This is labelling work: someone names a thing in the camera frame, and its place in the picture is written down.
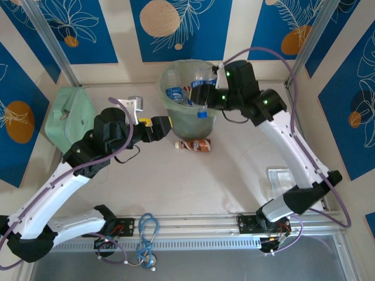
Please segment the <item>brown chocolate drink bottle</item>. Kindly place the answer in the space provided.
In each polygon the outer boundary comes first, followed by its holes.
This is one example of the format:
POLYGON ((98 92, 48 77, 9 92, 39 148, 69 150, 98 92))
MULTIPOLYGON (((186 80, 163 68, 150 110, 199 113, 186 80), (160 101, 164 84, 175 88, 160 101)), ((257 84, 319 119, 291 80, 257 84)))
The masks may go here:
POLYGON ((175 142, 175 148, 193 152, 211 152, 211 141, 209 139, 181 140, 175 142))

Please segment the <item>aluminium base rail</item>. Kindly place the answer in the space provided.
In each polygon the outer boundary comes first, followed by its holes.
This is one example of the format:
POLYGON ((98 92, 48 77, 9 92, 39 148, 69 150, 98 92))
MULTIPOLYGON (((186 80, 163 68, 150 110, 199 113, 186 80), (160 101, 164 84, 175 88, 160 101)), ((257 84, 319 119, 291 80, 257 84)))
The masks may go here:
MULTIPOLYGON (((238 235, 240 227, 235 214, 201 214, 201 215, 162 215, 157 216, 159 222, 159 235, 238 235)), ((334 224, 322 215, 307 213, 291 218, 292 232, 295 234, 300 227, 299 220, 304 225, 304 230, 329 229, 334 224)))

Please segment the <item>pale green zip bag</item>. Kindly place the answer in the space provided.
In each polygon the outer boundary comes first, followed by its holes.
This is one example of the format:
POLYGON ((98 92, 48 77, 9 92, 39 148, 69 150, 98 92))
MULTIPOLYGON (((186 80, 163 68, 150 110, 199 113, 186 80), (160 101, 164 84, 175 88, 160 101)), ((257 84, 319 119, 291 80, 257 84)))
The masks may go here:
POLYGON ((97 111, 82 87, 62 87, 49 111, 45 133, 63 154, 93 129, 97 111))

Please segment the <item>clear water bottle, light-blue label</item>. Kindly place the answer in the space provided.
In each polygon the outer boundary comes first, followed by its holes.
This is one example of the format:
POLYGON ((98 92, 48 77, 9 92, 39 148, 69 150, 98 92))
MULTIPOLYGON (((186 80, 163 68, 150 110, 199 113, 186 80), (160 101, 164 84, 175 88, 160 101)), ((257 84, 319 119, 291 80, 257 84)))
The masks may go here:
POLYGON ((191 89, 194 89, 200 85, 216 85, 217 74, 213 72, 211 68, 199 68, 195 72, 195 76, 190 86, 191 89))

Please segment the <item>clear plastic box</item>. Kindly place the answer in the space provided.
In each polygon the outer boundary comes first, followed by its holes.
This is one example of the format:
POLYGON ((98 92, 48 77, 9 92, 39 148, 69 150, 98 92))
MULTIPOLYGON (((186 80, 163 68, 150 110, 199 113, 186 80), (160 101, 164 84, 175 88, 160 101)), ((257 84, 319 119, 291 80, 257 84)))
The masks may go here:
POLYGON ((289 169, 268 169, 271 189, 267 191, 268 199, 276 199, 295 186, 295 179, 289 169))

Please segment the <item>blue label Pocari Sweat bottle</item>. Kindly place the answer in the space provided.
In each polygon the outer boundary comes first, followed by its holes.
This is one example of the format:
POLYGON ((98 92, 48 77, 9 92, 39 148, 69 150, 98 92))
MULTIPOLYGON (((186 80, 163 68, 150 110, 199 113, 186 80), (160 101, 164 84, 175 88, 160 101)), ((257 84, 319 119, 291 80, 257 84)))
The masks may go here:
POLYGON ((165 86, 165 94, 169 99, 176 102, 183 101, 183 92, 178 69, 170 68, 166 71, 165 86))

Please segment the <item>translucent green mesh bin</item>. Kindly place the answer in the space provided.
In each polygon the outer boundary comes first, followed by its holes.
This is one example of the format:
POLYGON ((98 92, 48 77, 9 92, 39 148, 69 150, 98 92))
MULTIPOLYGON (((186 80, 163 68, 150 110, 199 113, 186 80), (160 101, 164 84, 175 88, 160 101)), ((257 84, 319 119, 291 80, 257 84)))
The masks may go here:
POLYGON ((195 72, 199 68, 212 68, 213 63, 203 60, 177 60, 171 62, 170 65, 161 74, 158 82, 158 92, 163 106, 172 119, 173 133, 180 139, 204 139, 210 135, 216 120, 216 113, 212 109, 207 108, 207 118, 200 119, 197 117, 197 105, 189 100, 190 92, 185 91, 183 86, 191 84, 194 79, 195 72), (181 87, 183 92, 183 101, 176 102, 169 99, 165 94, 165 76, 166 71, 170 68, 179 70, 181 87))

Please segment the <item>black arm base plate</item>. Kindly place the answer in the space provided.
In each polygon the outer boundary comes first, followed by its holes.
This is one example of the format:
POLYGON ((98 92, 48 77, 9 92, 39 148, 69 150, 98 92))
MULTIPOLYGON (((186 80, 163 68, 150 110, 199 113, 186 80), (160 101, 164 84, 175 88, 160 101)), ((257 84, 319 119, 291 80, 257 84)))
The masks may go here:
POLYGON ((270 222, 261 215, 238 214, 236 221, 240 234, 283 234, 291 231, 287 217, 270 222))
POLYGON ((135 230, 134 218, 117 218, 108 233, 110 237, 132 237, 135 230))

